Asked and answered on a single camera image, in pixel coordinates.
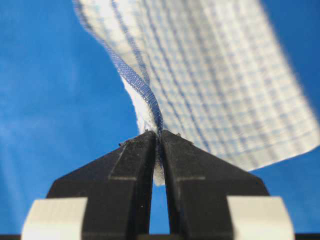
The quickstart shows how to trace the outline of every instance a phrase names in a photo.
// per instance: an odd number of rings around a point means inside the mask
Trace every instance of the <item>fabric fold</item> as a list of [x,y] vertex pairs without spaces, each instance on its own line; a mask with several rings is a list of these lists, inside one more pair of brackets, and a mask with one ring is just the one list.
[[258,0],[74,4],[114,62],[140,133],[179,133],[247,171],[319,145],[317,119]]

